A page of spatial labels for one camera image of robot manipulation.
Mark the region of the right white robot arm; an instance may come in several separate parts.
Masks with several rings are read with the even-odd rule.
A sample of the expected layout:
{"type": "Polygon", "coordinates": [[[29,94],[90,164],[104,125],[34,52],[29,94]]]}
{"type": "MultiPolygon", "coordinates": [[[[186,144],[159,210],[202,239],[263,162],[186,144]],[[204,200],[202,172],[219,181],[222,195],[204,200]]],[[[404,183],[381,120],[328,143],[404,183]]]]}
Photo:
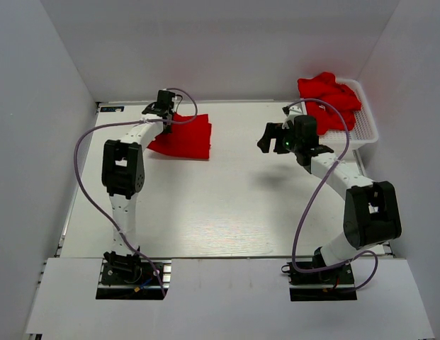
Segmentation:
{"type": "Polygon", "coordinates": [[[318,177],[344,200],[342,232],[318,248],[308,273],[345,266],[377,244],[402,234],[394,186],[373,181],[354,171],[330,147],[320,144],[316,120],[308,115],[290,115],[283,123],[267,123],[257,147],[265,154],[294,154],[297,163],[318,177]]]}

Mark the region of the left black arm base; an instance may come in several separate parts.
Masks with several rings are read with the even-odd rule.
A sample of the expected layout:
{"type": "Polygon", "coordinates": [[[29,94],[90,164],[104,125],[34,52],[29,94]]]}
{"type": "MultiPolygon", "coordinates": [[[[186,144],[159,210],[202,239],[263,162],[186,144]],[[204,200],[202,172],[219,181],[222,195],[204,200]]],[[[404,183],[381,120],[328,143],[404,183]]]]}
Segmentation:
{"type": "Polygon", "coordinates": [[[146,261],[125,270],[103,261],[96,289],[97,300],[154,300],[162,301],[169,289],[168,261],[155,262],[154,271],[146,261]]]}

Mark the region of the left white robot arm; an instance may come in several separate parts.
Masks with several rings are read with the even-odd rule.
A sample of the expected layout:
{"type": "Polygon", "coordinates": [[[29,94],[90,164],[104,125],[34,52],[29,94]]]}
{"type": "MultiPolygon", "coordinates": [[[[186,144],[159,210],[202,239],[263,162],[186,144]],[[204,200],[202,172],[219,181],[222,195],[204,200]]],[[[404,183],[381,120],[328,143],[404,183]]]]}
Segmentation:
{"type": "Polygon", "coordinates": [[[101,182],[111,202],[114,221],[113,250],[134,254],[140,248],[136,239],[137,196],[145,184],[143,151],[155,138],[170,131],[176,94],[158,91],[157,100],[142,112],[142,122],[118,140],[103,146],[101,182]]]}

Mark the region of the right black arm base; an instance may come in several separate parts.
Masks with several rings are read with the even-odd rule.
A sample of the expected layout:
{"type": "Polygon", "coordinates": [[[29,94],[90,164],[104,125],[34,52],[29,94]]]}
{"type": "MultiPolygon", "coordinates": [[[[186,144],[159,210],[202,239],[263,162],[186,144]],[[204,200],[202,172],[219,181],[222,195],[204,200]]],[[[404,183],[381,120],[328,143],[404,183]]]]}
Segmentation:
{"type": "Polygon", "coordinates": [[[355,280],[350,265],[319,273],[301,273],[291,262],[281,267],[289,282],[291,302],[355,301],[355,280]]]}

